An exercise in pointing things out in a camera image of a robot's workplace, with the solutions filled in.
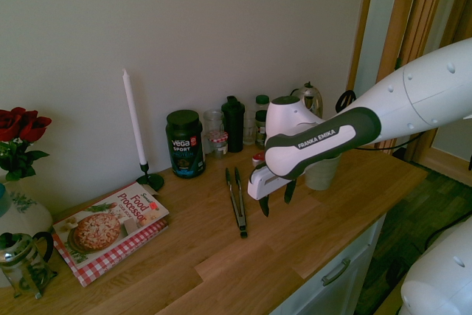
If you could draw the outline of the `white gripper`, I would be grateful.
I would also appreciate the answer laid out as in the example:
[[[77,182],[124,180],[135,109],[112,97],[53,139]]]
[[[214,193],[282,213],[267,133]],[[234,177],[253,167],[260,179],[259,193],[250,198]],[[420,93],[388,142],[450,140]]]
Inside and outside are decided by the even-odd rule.
[[[259,202],[261,211],[265,217],[268,217],[270,209],[267,195],[285,185],[284,202],[290,204],[296,188],[296,180],[284,179],[274,175],[266,166],[257,166],[249,178],[248,194]]]

